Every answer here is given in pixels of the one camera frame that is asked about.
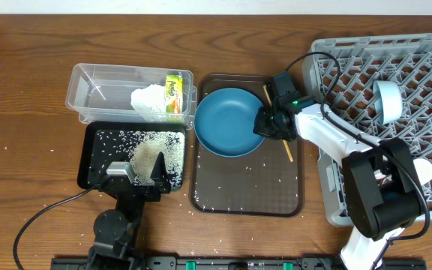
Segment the wooden chopstick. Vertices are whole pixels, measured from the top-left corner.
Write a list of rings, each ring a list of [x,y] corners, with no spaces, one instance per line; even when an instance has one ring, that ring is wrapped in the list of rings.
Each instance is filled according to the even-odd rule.
[[[272,108],[272,100],[271,100],[271,98],[269,96],[267,85],[263,86],[263,91],[265,93],[266,100],[268,101],[268,105]],[[290,150],[290,147],[288,145],[288,142],[286,140],[284,140],[284,139],[282,139],[281,141],[282,141],[283,146],[284,146],[284,148],[286,150],[287,156],[289,158],[289,162],[291,162],[291,163],[294,162],[294,158],[293,158],[292,152]]]

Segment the blue plate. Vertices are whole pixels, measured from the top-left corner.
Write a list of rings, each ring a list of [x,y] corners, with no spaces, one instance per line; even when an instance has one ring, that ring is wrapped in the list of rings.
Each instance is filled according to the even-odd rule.
[[[210,152],[237,158],[256,150],[264,137],[254,133],[262,101],[240,88],[222,88],[205,96],[196,108],[195,133]]]

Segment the white tissue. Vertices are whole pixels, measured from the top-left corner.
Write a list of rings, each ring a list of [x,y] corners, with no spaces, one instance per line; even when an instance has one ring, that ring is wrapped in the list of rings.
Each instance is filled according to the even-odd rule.
[[[163,122],[166,117],[165,87],[151,84],[135,89],[130,96],[130,105],[148,122]]]

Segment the yellow green snack wrapper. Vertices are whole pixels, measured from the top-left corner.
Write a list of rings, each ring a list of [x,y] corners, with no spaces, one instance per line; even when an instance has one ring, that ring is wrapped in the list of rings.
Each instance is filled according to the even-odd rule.
[[[167,74],[164,90],[167,113],[181,113],[183,103],[183,78],[181,74]]]

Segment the light blue rice bowl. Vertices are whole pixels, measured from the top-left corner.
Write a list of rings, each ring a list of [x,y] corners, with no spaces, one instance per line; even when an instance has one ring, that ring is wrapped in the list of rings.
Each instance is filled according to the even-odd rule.
[[[373,94],[376,96],[376,113],[381,115],[381,125],[397,121],[402,116],[403,101],[396,82],[374,81]]]

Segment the white cup pink inside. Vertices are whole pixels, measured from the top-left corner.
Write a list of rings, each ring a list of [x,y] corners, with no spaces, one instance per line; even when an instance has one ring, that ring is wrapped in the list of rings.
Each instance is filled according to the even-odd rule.
[[[429,160],[416,158],[413,160],[413,164],[421,185],[425,185],[432,180],[432,163]]]

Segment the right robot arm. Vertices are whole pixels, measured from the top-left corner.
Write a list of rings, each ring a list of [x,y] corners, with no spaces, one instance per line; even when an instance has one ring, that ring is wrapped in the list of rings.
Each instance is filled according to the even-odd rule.
[[[269,102],[255,119],[254,133],[272,140],[310,141],[343,169],[346,208],[352,234],[340,252],[345,269],[381,269],[383,256],[415,219],[431,217],[423,185],[432,164],[414,159],[398,138],[368,136],[335,115],[324,103],[302,96],[288,72],[263,86]]]

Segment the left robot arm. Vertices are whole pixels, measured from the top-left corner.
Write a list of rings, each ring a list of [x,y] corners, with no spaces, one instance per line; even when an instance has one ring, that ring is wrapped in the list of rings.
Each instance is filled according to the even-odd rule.
[[[151,185],[137,185],[129,162],[112,162],[96,185],[116,200],[114,209],[100,213],[93,225],[94,243],[89,250],[88,270],[143,269],[144,256],[134,251],[146,202],[159,202],[171,191],[164,154],[159,153],[151,171]]]

